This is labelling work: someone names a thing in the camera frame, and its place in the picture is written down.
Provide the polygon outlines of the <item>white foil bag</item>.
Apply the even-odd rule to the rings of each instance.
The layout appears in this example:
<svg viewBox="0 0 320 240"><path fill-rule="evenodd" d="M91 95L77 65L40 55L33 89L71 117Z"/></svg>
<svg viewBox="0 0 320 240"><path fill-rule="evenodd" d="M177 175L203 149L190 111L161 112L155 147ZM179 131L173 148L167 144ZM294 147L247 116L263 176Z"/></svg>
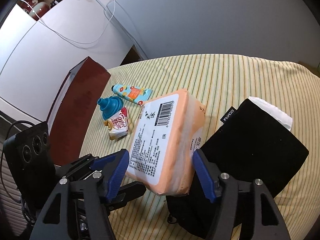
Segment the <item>white foil bag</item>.
<svg viewBox="0 0 320 240"><path fill-rule="evenodd" d="M288 131L291 131L293 119L291 116L287 115L284 111L280 110L278 107L268 103L267 101L258 98L249 96L248 99L252 101L255 105L261 108L263 111L268 113L279 123L281 123Z"/></svg>

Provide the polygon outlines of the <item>red ceramic teapot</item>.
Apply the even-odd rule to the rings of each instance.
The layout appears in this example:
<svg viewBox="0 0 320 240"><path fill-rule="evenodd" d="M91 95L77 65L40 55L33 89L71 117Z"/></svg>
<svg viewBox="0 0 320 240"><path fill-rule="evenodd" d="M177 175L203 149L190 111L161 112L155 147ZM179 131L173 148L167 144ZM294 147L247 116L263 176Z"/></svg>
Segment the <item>red ceramic teapot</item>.
<svg viewBox="0 0 320 240"><path fill-rule="evenodd" d="M38 21L50 9L46 2L41 2L39 0L27 0L27 2L31 6L28 6L28 15L36 21Z"/></svg>

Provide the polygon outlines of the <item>red white coffee mate packet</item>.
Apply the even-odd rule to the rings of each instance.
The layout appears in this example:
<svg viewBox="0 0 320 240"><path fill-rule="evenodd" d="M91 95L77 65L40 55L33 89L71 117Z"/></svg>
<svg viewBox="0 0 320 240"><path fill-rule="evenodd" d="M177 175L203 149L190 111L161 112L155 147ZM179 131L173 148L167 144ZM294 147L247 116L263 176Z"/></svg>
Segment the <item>red white coffee mate packet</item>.
<svg viewBox="0 0 320 240"><path fill-rule="evenodd" d="M104 125L108 128L108 135L111 140L118 140L127 136L129 132L127 108L121 108L120 111L104 121Z"/></svg>

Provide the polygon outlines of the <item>black flyco pouch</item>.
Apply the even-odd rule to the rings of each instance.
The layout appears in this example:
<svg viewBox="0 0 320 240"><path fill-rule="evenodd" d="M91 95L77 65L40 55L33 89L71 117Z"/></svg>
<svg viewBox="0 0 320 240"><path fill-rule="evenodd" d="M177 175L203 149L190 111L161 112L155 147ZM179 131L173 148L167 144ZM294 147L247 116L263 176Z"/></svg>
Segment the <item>black flyco pouch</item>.
<svg viewBox="0 0 320 240"><path fill-rule="evenodd" d="M249 99L238 108L230 108L222 117L222 126L197 150L202 150L220 172L236 180L252 183L261 179L273 198L298 172L309 153L290 131ZM247 199L239 195L233 228L241 226L248 213ZM203 239L220 208L218 199L211 203L205 197L196 172L189 193L168 196L167 204L169 223L177 223Z"/></svg>

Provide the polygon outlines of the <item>orange tissue pack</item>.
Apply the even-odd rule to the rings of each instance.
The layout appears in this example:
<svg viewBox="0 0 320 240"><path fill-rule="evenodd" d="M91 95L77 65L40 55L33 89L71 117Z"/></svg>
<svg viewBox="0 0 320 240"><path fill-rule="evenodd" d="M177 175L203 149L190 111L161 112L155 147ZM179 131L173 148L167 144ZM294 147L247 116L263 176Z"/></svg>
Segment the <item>orange tissue pack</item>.
<svg viewBox="0 0 320 240"><path fill-rule="evenodd" d="M186 89L145 102L131 136L127 176L159 196L187 194L205 119L205 105Z"/></svg>

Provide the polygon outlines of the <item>blue collapsible silicone funnel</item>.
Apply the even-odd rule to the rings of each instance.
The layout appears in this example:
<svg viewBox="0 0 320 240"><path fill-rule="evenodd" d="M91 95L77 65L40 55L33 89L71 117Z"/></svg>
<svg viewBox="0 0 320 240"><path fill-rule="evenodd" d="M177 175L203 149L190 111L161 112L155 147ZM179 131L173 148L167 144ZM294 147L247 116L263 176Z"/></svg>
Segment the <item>blue collapsible silicone funnel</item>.
<svg viewBox="0 0 320 240"><path fill-rule="evenodd" d="M97 100L97 105L102 112L103 119L107 120L108 118L119 112L122 109L124 103L121 98L117 96L111 96L109 98L99 98Z"/></svg>

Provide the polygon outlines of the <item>dark red cardboard box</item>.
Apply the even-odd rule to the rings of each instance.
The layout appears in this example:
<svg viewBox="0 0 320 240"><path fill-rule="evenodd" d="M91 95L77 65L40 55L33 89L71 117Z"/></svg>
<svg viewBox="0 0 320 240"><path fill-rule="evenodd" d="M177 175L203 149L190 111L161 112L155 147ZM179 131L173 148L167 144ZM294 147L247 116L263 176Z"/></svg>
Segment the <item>dark red cardboard box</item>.
<svg viewBox="0 0 320 240"><path fill-rule="evenodd" d="M110 77L89 56L67 73L47 116L54 164L62 166L78 159L97 100Z"/></svg>

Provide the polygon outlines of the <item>light blue cream tube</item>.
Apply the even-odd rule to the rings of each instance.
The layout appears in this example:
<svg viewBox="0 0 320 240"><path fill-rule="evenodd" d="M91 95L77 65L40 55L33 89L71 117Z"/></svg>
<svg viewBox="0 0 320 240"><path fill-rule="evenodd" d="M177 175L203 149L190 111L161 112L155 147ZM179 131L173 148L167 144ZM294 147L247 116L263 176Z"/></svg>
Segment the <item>light blue cream tube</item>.
<svg viewBox="0 0 320 240"><path fill-rule="evenodd" d="M140 88L137 86L126 86L121 84L116 84L111 88L112 92L127 101L135 103L137 105L142 105L145 101L148 101L152 90L148 88Z"/></svg>

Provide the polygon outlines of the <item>white cabinet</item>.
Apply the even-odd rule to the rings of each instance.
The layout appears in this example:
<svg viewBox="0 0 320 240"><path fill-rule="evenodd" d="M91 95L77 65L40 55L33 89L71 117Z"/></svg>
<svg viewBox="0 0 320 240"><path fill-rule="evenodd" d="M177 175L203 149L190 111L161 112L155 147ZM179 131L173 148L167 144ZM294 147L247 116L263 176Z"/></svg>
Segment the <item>white cabinet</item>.
<svg viewBox="0 0 320 240"><path fill-rule="evenodd" d="M67 73L86 57L119 66L132 40L113 7L63 0L36 21L16 5L1 27L1 111L14 120L46 120Z"/></svg>

